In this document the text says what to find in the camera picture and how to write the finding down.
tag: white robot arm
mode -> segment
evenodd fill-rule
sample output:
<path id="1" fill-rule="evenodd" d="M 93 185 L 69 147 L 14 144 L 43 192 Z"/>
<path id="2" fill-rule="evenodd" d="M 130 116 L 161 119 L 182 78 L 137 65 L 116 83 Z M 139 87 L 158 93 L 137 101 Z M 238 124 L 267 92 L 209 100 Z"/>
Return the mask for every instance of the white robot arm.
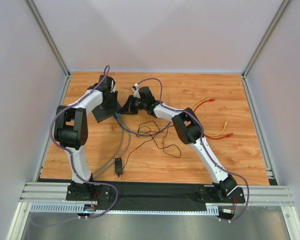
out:
<path id="1" fill-rule="evenodd" d="M 106 108 L 111 113 L 115 113 L 117 110 L 118 92 L 115 90 L 115 80 L 113 78 L 107 77 L 100 87 L 91 93 L 93 87 L 89 87 L 85 94 L 75 102 L 79 104 L 65 111 L 56 120 L 54 127 L 54 139 L 59 141 L 62 147 L 72 152 L 74 169 L 86 181 L 92 180 L 92 173 L 87 164 L 85 146 L 88 139 L 87 115 L 97 106 Z M 65 107 L 59 106 L 57 113 Z M 73 126 L 67 125 L 66 122 L 70 121 L 74 121 Z M 65 153 L 71 165 L 70 153 L 68 151 L 65 151 Z M 71 168 L 71 171 L 71 180 L 83 184 L 84 182 L 77 177 L 73 168 Z"/>
<path id="2" fill-rule="evenodd" d="M 174 116 L 180 114 L 180 112 L 169 110 L 169 109 L 173 109 L 173 107 L 170 107 L 170 106 L 168 106 L 168 105 L 166 105 L 164 103 L 162 105 L 157 105 L 153 109 L 154 114 L 155 114 L 155 116 L 157 118 L 159 118 L 159 119 L 165 119 L 165 120 L 168 120 L 169 122 L 172 122 L 172 118 Z M 222 167 L 222 164 L 219 162 L 219 160 L 217 159 L 216 155 L 214 154 L 214 152 L 209 147 L 209 144 L 207 142 L 207 138 L 204 137 L 202 140 L 203 140 L 203 144 L 205 144 L 206 149 L 210 153 L 210 156 L 214 159 L 214 161 L 219 166 Z M 208 170 L 213 183 L 218 184 L 220 181 L 224 181 L 228 177 L 228 174 L 226 172 L 221 171 L 210 160 L 209 156 L 207 155 L 206 151 L 204 150 L 203 146 L 201 145 L 201 143 L 199 141 L 196 141 L 196 143 L 190 143 L 189 146 L 193 148 L 193 150 L 196 152 L 196 154 L 198 154 L 199 158 L 201 159 L 201 161 L 205 165 L 206 169 Z"/>

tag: red cable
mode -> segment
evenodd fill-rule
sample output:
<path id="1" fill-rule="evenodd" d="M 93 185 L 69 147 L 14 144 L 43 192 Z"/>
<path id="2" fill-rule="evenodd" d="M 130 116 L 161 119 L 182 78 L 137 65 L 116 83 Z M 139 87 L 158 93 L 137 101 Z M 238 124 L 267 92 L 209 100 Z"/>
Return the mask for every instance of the red cable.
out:
<path id="1" fill-rule="evenodd" d="M 214 98 L 211 98 L 209 100 L 205 100 L 203 102 L 201 102 L 198 106 L 196 106 L 196 108 L 193 110 L 193 112 L 195 112 L 197 110 L 198 107 L 200 107 L 202 104 L 206 103 L 206 102 L 214 102 L 215 99 Z"/>

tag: power adapter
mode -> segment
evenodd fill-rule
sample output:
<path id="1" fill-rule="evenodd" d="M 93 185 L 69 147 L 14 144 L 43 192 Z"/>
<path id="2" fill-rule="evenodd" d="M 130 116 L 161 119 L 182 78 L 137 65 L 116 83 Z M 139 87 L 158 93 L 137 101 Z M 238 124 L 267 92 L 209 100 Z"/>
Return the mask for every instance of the power adapter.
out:
<path id="1" fill-rule="evenodd" d="M 118 157 L 114 159 L 114 172 L 118 175 L 118 178 L 120 178 L 120 175 L 123 174 L 123 168 L 122 168 L 122 158 Z"/>

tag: gray floor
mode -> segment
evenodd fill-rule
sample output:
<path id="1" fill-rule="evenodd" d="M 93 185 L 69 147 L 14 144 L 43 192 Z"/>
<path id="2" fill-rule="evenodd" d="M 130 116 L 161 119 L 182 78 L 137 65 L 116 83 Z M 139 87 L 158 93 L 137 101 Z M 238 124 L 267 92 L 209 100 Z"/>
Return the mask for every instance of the gray floor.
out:
<path id="1" fill-rule="evenodd" d="M 75 217 L 71 213 L 35 213 L 36 224 L 48 225 Z M 213 216 L 106 214 L 54 227 L 27 222 L 27 240 L 289 240 L 279 207 L 249 207 L 237 222 Z"/>

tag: metal beam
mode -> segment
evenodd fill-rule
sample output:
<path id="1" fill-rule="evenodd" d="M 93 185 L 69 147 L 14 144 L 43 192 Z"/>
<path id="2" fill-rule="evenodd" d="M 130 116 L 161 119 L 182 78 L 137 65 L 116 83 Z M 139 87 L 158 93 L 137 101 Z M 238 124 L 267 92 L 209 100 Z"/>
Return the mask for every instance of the metal beam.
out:
<path id="1" fill-rule="evenodd" d="M 6 240 L 20 240 L 22 233 L 26 226 L 28 214 L 30 212 L 31 203 L 30 202 L 19 202 Z"/>
<path id="2" fill-rule="evenodd" d="M 282 214 L 291 240 L 300 240 L 300 222 L 294 206 L 282 206 Z"/>
<path id="3" fill-rule="evenodd" d="M 267 30 L 265 31 L 258 47 L 256 48 L 256 50 L 254 51 L 248 65 L 246 66 L 246 68 L 244 69 L 242 76 L 246 77 L 251 68 L 253 67 L 254 63 L 256 62 L 258 56 L 260 55 L 261 51 L 264 49 L 266 43 L 268 42 L 269 38 L 271 37 L 272 33 L 274 32 L 276 26 L 278 25 L 280 19 L 282 18 L 283 14 L 285 13 L 288 5 L 290 4 L 292 0 L 283 0 L 281 5 L 279 6 L 277 12 L 275 13 L 269 27 L 267 28 Z"/>
<path id="4" fill-rule="evenodd" d="M 91 201 L 67 201 L 69 183 L 27 182 L 21 194 L 20 202 L 32 203 L 91 203 Z M 247 187 L 240 185 L 247 195 Z M 286 186 L 249 186 L 249 206 L 293 206 L 290 192 Z M 207 204 L 224 206 L 229 204 Z"/>
<path id="5" fill-rule="evenodd" d="M 257 135 L 257 138 L 259 141 L 259 145 L 260 145 L 260 149 L 261 149 L 261 153 L 263 156 L 265 167 L 266 167 L 266 169 L 271 170 L 272 177 L 276 178 L 276 171 L 273 168 L 272 160 L 271 160 L 269 150 L 268 150 L 268 144 L 265 140 L 264 132 L 262 130 L 262 127 L 260 125 L 260 121 L 259 121 L 259 118 L 257 115 L 256 106 L 255 106 L 254 100 L 251 96 L 251 91 L 250 91 L 250 88 L 249 88 L 249 85 L 247 82 L 247 78 L 245 76 L 242 77 L 242 84 L 243 84 L 243 89 L 244 89 L 246 99 L 247 99 L 247 102 L 248 102 L 248 105 L 250 108 L 252 120 L 253 120 L 256 135 Z"/>
<path id="6" fill-rule="evenodd" d="M 46 24 L 42 18 L 42 16 L 39 13 L 39 10 L 35 4 L 35 2 L 33 0 L 24 0 L 26 5 L 28 6 L 30 12 L 32 13 L 36 23 L 38 24 L 46 42 L 48 43 L 48 45 L 50 46 L 56 60 L 58 61 L 58 63 L 60 64 L 60 67 L 62 68 L 64 74 L 68 77 L 70 75 L 70 71 L 66 66 L 65 61 L 63 60 L 60 52 L 58 51 L 58 48 L 55 44 L 55 42 L 53 41 L 47 27 Z"/>

